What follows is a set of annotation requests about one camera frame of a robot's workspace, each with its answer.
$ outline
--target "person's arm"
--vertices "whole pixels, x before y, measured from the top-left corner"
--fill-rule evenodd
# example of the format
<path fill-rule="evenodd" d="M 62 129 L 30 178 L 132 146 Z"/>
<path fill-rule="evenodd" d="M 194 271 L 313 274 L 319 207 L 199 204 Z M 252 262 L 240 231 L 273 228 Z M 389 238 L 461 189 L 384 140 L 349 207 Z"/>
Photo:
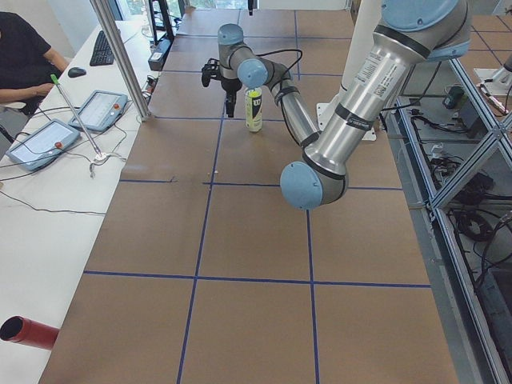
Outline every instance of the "person's arm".
<path fill-rule="evenodd" d="M 68 65 L 67 60 L 65 60 L 64 57 L 53 48 L 50 48 L 43 56 L 46 60 L 48 60 L 54 66 L 56 66 L 58 70 L 60 70 L 61 72 L 64 72 L 64 70 L 66 70 L 66 67 Z"/>
<path fill-rule="evenodd" d="M 52 86 L 52 83 L 47 83 L 20 90 L 0 90 L 0 102 L 20 102 L 34 96 L 46 96 Z"/>

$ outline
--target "person's hand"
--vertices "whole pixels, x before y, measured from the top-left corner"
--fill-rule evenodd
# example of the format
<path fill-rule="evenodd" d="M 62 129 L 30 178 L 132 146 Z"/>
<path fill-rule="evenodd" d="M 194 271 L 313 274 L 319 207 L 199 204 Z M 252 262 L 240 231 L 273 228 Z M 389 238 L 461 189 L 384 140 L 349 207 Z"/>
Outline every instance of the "person's hand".
<path fill-rule="evenodd" d="M 54 86 L 53 83 L 47 82 L 45 84 L 41 84 L 40 86 L 34 87 L 35 96 L 46 96 L 48 95 L 48 92 L 52 89 Z"/>

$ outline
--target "white table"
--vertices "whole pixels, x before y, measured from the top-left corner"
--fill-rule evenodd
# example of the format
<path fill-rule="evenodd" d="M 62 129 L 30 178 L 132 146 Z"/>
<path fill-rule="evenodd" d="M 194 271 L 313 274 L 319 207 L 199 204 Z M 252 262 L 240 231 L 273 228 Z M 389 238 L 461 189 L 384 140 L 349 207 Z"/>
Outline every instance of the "white table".
<path fill-rule="evenodd" d="M 132 61 L 141 86 L 151 74 L 147 64 L 150 44 L 141 33 L 139 22 L 120 22 L 122 40 Z M 111 66 L 89 67 L 90 55 L 99 27 L 69 65 L 80 66 L 87 75 L 69 78 L 61 76 L 61 84 L 76 106 L 80 106 L 94 90 L 128 94 L 117 63 Z M 42 109 L 64 106 L 65 102 L 54 87 L 41 105 Z M 49 112 L 51 118 L 68 122 L 69 110 Z M 24 129 L 34 132 L 48 119 L 40 114 Z M 140 118 L 134 106 L 118 121 L 127 136 L 117 152 L 127 157 L 134 142 Z M 85 142 L 73 149 L 75 154 L 93 158 L 92 146 Z M 104 152 L 111 151 L 124 133 L 115 127 L 97 138 Z M 0 166 L 12 162 L 4 157 Z M 50 210 L 87 210 L 106 212 L 124 163 L 110 158 L 95 168 L 90 177 L 89 163 L 84 158 L 64 154 L 36 174 L 5 181 L 2 192 L 24 202 Z M 0 168 L 0 179 L 26 172 L 20 166 Z M 103 216 L 88 214 L 37 212 L 0 195 L 0 322 L 20 315 L 60 327 L 83 267 L 98 234 Z M 34 384 L 41 376 L 50 352 L 37 348 L 0 342 L 0 382 Z"/>

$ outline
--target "person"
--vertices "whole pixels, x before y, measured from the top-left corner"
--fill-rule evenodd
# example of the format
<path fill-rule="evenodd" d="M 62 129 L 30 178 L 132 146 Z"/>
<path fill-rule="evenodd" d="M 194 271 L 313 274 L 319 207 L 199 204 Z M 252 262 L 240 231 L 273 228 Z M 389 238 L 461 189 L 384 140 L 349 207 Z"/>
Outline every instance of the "person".
<path fill-rule="evenodd" d="M 0 103 L 24 102 L 32 115 L 50 92 L 50 75 L 60 76 L 68 63 L 23 18 L 0 12 Z"/>

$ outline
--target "black shirt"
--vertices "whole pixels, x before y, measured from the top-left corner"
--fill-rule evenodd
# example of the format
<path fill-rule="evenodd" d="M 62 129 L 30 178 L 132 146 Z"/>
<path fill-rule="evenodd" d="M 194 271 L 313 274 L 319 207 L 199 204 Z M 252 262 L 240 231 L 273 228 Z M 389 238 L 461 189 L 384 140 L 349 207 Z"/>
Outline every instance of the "black shirt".
<path fill-rule="evenodd" d="M 50 44 L 17 14 L 0 12 L 0 34 L 0 89 L 40 86 L 61 74 L 43 57 Z"/>

